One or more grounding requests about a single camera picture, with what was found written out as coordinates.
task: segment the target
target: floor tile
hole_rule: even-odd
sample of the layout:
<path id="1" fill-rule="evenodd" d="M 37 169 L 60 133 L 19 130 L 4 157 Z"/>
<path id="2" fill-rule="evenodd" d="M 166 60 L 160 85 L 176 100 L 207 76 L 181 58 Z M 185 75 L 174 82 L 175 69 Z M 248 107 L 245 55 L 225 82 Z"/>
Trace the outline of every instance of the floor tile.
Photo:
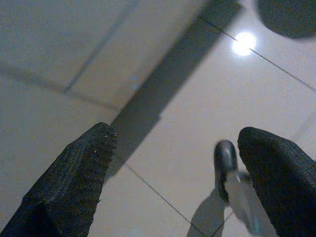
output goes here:
<path id="1" fill-rule="evenodd" d="M 309 123 L 295 136 L 294 142 L 316 161 L 316 111 L 311 114 Z"/>
<path id="2" fill-rule="evenodd" d="M 123 108 L 206 0 L 139 0 L 72 91 Z"/>
<path id="3" fill-rule="evenodd" d="M 63 151 L 116 111 L 0 78 L 0 229 L 23 195 Z"/>
<path id="4" fill-rule="evenodd" d="M 213 193 L 216 142 L 229 139 L 236 145 L 238 133 L 245 126 L 291 138 L 314 111 L 316 95 L 254 53 L 235 55 L 234 40 L 225 35 L 210 45 L 191 73 L 187 72 L 191 67 L 188 62 L 198 57 L 202 45 L 214 41 L 217 33 L 197 22 L 190 36 L 196 43 L 177 45 L 153 73 L 166 93 L 170 90 L 168 81 L 172 87 L 171 81 L 188 78 L 128 164 L 188 219 L 196 217 L 204 200 L 210 200 L 207 206 L 216 207 L 210 215 L 218 218 L 215 222 L 219 225 L 230 212 L 225 214 Z M 137 113 L 153 111 L 155 101 L 161 106 L 159 98 L 163 94 L 155 89 L 151 94 L 151 98 L 146 95 L 147 101 Z M 212 226 L 207 232 L 218 227 Z"/>
<path id="5" fill-rule="evenodd" d="M 67 86 L 132 1 L 1 1 L 0 67 Z"/>
<path id="6" fill-rule="evenodd" d="M 239 0 L 242 10 L 224 32 L 236 38 L 240 33 L 250 33 L 256 38 L 252 47 L 256 52 L 268 58 L 287 72 L 316 88 L 316 36 L 312 38 L 291 39 L 269 30 L 261 21 L 258 4 L 254 0 Z M 232 6 L 229 1 L 221 1 L 223 7 Z M 316 4 L 310 1 L 310 8 L 316 10 Z M 221 19 L 205 12 L 203 19 L 221 27 Z"/>
<path id="7" fill-rule="evenodd" d="M 185 237 L 190 227 L 126 166 L 106 183 L 100 200 L 90 237 Z M 196 230 L 192 234 L 192 237 L 203 236 Z"/>

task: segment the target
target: glossy floor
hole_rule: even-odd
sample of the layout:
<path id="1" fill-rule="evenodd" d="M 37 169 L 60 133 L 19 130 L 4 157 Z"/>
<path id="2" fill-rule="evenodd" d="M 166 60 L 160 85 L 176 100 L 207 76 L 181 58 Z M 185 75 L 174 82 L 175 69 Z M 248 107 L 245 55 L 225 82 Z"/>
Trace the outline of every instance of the glossy floor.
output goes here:
<path id="1" fill-rule="evenodd" d="M 315 40 L 295 41 L 265 29 L 250 2 L 242 4 L 244 14 L 226 28 L 198 19 L 114 121 L 121 135 L 117 158 L 125 164 L 108 179 L 101 197 L 106 201 L 97 210 L 96 220 L 102 221 L 91 227 L 91 235 L 102 228 L 107 236 L 115 236 L 113 231 L 129 236 L 248 236 L 214 190 L 212 157 L 218 140 L 236 145 L 245 126 L 291 139 L 316 157 L 315 79 L 308 73 L 315 70 L 315 48 L 309 50 Z M 141 190 L 133 188 L 129 176 L 143 182 Z M 114 180 L 121 183 L 115 183 L 119 191 L 107 191 Z M 108 205 L 118 206 L 119 212 L 103 210 Z M 191 227 L 179 226 L 179 219 Z"/>
<path id="2" fill-rule="evenodd" d="M 214 189 L 217 141 L 236 146 L 239 131 L 254 126 L 316 158 L 315 38 L 269 30 L 254 3 L 204 12 L 117 117 L 1 77 L 0 229 L 65 144 L 103 120 L 119 141 L 89 236 L 250 236 Z"/>

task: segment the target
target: white tile floor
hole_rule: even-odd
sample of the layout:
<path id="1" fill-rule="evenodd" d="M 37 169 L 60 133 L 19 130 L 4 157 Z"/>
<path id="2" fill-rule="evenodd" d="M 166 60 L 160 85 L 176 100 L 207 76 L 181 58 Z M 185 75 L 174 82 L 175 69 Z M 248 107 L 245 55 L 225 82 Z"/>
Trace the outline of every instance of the white tile floor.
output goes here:
<path id="1" fill-rule="evenodd" d="M 315 40 L 281 37 L 265 29 L 250 1 L 241 4 L 243 14 L 222 29 L 225 33 L 198 19 L 149 78 L 157 81 L 156 87 L 147 91 L 145 98 L 150 99 L 141 101 L 148 84 L 132 101 L 129 108 L 136 106 L 137 111 L 131 111 L 135 117 L 130 119 L 135 120 L 165 102 L 161 91 L 168 93 L 176 87 L 175 82 L 185 82 L 153 118 L 155 125 L 143 134 L 145 138 L 135 150 L 128 141 L 119 144 L 89 236 L 250 236 L 214 191 L 212 157 L 218 140 L 227 138 L 236 145 L 245 126 L 292 139 L 316 158 L 316 92 L 286 73 L 310 86 L 316 84 Z M 236 55 L 233 38 L 245 29 L 257 38 L 255 52 Z M 1 154 L 10 157 L 6 161 L 0 158 L 0 178 L 6 184 L 0 188 L 13 197 L 0 197 L 8 203 L 0 205 L 5 208 L 0 212 L 6 213 L 0 217 L 1 229 L 22 195 L 63 147 L 102 118 L 111 122 L 115 112 L 5 78 L 1 78 L 0 96 L 1 128 L 6 128 L 1 132 L 9 138 L 1 139 L 1 151 L 5 152 Z M 31 114 L 42 116 L 24 124 L 21 118 Z M 151 123 L 152 118 L 142 119 L 138 126 Z M 47 120 L 52 127 L 45 125 Z M 42 139 L 47 135 L 52 147 Z M 132 154 L 126 158 L 128 149 Z M 26 156 L 46 158 L 38 159 L 42 164 L 36 170 L 24 162 Z M 120 159 L 128 160 L 122 165 Z"/>
<path id="2" fill-rule="evenodd" d="M 120 18 L 127 0 L 0 2 L 1 62 L 68 86 L 96 44 Z"/>

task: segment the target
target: black wheel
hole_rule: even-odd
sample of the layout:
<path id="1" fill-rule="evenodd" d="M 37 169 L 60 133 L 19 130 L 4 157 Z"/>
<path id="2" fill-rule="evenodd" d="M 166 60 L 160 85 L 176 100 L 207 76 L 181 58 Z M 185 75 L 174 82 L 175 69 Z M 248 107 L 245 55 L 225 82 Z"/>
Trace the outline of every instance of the black wheel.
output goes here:
<path id="1" fill-rule="evenodd" d="M 217 143 L 214 151 L 215 187 L 224 202 L 229 202 L 228 193 L 225 190 L 226 176 L 229 171 L 238 170 L 237 157 L 234 145 L 228 141 Z"/>

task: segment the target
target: tile grout line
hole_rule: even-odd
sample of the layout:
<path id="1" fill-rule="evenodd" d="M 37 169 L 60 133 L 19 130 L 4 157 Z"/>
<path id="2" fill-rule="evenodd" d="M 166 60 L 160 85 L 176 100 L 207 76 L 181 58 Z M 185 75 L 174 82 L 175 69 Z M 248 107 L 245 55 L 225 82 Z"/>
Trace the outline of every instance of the tile grout line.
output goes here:
<path id="1" fill-rule="evenodd" d="M 230 218 L 230 216 L 233 214 L 234 211 L 232 211 L 229 216 L 223 221 L 223 223 L 217 228 L 217 230 L 211 235 L 211 237 L 215 237 L 216 233 L 218 232 L 218 230 L 224 225 L 224 223 L 228 220 L 228 218 Z"/>
<path id="2" fill-rule="evenodd" d="M 108 43 L 111 37 L 119 29 L 119 27 L 125 22 L 125 20 L 128 18 L 128 16 L 131 14 L 131 12 L 137 6 L 138 3 L 139 0 L 133 0 L 131 4 L 128 4 L 124 8 L 122 13 L 118 17 L 117 21 L 113 24 L 110 30 L 101 38 L 101 40 L 97 43 L 96 47 L 93 49 L 92 53 L 88 56 L 87 60 L 85 60 L 85 62 L 81 65 L 78 72 L 72 78 L 68 86 L 64 89 L 64 92 L 69 91 L 73 87 L 73 85 L 76 84 L 76 82 L 81 78 L 81 76 L 84 74 L 86 69 L 91 65 L 95 57 L 99 55 L 102 48 Z"/>
<path id="3" fill-rule="evenodd" d="M 191 223 L 191 221 L 186 218 L 180 211 L 178 211 L 168 200 L 166 200 L 156 189 L 153 188 L 144 178 L 142 178 L 132 167 L 130 167 L 128 164 L 124 164 L 128 168 L 129 171 L 131 171 L 134 175 L 137 176 L 144 184 L 146 184 L 152 191 L 154 191 L 161 199 L 163 199 L 173 210 L 175 210 L 184 220 L 186 220 L 190 225 L 192 225 L 202 236 L 207 237 L 206 234 L 204 234 L 196 225 Z"/>
<path id="4" fill-rule="evenodd" d="M 204 20 L 203 18 L 199 17 L 199 19 L 201 19 L 202 21 L 204 21 L 205 23 L 209 24 L 210 26 L 214 27 L 215 29 L 217 29 L 218 31 L 222 32 L 223 34 L 227 35 L 228 37 L 232 38 L 233 40 L 237 41 L 233 36 L 229 35 L 228 33 L 224 32 L 221 28 L 213 25 L 212 23 Z M 275 67 L 279 68 L 281 71 L 285 72 L 286 74 L 288 74 L 289 76 L 291 76 L 292 78 L 294 78 L 295 80 L 297 80 L 299 83 L 303 84 L 304 86 L 308 87 L 310 90 L 312 90 L 313 92 L 316 93 L 316 88 L 312 87 L 311 85 L 309 85 L 308 83 L 302 81 L 301 79 L 299 79 L 298 77 L 294 76 L 292 73 L 289 73 L 288 71 L 286 71 L 285 69 L 283 69 L 282 67 L 280 67 L 279 65 L 275 64 L 274 62 L 272 62 L 271 60 L 269 60 L 268 58 L 266 58 L 265 56 L 259 54 L 258 52 L 256 52 L 255 50 L 249 48 L 253 53 L 257 54 L 258 56 L 260 56 L 261 58 L 263 58 L 264 60 L 266 60 L 267 62 L 271 63 L 272 65 L 274 65 Z"/>
<path id="5" fill-rule="evenodd" d="M 12 79 L 18 83 L 26 84 L 28 86 L 39 87 L 53 93 L 58 93 L 67 97 L 78 99 L 91 105 L 101 106 L 105 109 L 112 110 L 118 113 L 121 111 L 120 108 L 116 107 L 115 105 L 112 105 L 111 103 L 101 102 L 78 92 L 64 92 L 64 87 L 62 85 L 49 81 L 45 78 L 39 77 L 36 74 L 29 72 L 20 72 L 20 74 L 12 75 L 10 69 L 3 70 L 3 68 L 1 68 L 1 65 L 0 69 L 2 69 L 0 75 L 4 75 L 9 80 Z"/>

